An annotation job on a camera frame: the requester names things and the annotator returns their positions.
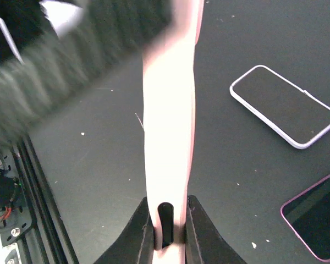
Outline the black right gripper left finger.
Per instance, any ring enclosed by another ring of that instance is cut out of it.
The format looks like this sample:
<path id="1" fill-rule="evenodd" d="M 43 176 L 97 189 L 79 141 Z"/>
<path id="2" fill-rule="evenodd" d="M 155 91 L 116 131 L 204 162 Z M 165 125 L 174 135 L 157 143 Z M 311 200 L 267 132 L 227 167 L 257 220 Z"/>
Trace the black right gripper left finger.
<path id="1" fill-rule="evenodd" d="M 95 264 L 149 264 L 154 251 L 154 233 L 147 198 L 144 197 L 116 241 Z"/>

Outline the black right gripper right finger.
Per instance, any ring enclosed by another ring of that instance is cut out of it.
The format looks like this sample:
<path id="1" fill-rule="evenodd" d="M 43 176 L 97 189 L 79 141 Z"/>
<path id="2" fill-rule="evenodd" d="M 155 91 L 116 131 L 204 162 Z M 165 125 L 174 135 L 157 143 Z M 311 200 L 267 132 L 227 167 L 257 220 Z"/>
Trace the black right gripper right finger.
<path id="1" fill-rule="evenodd" d="M 222 238 L 194 195 L 187 199 L 185 262 L 198 264 L 246 264 Z"/>

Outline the magenta phone case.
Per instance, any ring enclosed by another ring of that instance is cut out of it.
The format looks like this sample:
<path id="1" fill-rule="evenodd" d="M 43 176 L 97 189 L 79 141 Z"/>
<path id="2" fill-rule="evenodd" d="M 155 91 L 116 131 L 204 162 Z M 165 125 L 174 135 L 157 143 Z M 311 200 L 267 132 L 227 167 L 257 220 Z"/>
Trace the magenta phone case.
<path id="1" fill-rule="evenodd" d="M 285 202 L 280 214 L 316 259 L 330 262 L 330 174 Z"/>

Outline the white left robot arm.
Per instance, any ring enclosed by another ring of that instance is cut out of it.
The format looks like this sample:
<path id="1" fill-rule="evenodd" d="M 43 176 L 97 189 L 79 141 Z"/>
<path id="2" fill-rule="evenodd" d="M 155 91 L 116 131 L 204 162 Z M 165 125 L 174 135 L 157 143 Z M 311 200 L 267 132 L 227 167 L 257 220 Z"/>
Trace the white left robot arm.
<path id="1" fill-rule="evenodd" d="M 146 48 L 171 23 L 170 1 L 77 1 L 63 36 L 38 1 L 0 1 L 13 56 L 0 59 L 0 152 L 74 96 Z"/>

